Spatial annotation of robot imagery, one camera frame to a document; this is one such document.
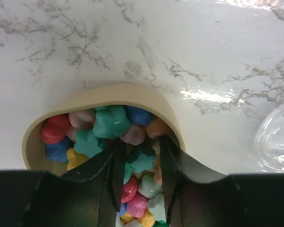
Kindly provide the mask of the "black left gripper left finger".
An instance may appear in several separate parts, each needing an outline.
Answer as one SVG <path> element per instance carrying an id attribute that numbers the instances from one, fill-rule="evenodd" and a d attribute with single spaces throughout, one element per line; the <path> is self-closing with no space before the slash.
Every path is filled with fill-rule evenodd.
<path id="1" fill-rule="evenodd" d="M 113 227 L 125 159 L 126 144 L 117 140 L 61 176 L 0 171 L 0 227 Z"/>

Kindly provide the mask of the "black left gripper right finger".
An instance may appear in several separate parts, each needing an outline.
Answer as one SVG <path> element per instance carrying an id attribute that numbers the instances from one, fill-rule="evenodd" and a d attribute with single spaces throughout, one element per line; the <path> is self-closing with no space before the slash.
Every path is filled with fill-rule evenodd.
<path id="1" fill-rule="evenodd" d="M 284 173 L 223 175 L 160 141 L 166 221 L 171 227 L 284 227 Z"/>

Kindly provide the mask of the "beige tray of star candies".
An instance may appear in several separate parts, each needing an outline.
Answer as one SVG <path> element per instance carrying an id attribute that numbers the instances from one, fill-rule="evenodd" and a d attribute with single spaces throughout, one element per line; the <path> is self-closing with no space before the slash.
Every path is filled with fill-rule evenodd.
<path id="1" fill-rule="evenodd" d="M 29 171 L 61 176 L 121 140 L 126 144 L 121 204 L 126 202 L 133 216 L 148 209 L 166 220 L 162 136 L 185 152 L 166 99 L 147 87 L 118 84 L 73 95 L 35 120 L 23 137 L 22 155 Z"/>

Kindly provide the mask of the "clear plastic jar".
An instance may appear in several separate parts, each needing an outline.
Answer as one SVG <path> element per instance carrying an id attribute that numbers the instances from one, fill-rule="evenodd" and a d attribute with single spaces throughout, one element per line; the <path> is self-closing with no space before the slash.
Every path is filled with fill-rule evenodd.
<path id="1" fill-rule="evenodd" d="M 263 172 L 284 173 L 284 104 L 263 121 L 256 133 L 254 148 Z"/>

